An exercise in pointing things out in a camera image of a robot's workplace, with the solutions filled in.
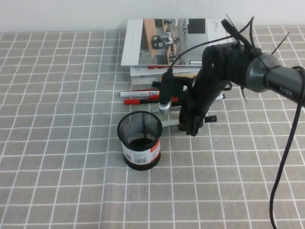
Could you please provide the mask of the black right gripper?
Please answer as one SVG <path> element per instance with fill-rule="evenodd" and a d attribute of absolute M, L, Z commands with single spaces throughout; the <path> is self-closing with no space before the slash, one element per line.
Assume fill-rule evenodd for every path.
<path fill-rule="evenodd" d="M 238 50 L 236 43 L 212 45 L 205 48 L 202 67 L 198 74 L 182 80 L 187 89 L 181 96 L 178 130 L 196 136 L 204 124 L 210 106 L 229 84 L 225 77 L 225 65 L 232 52 Z"/>

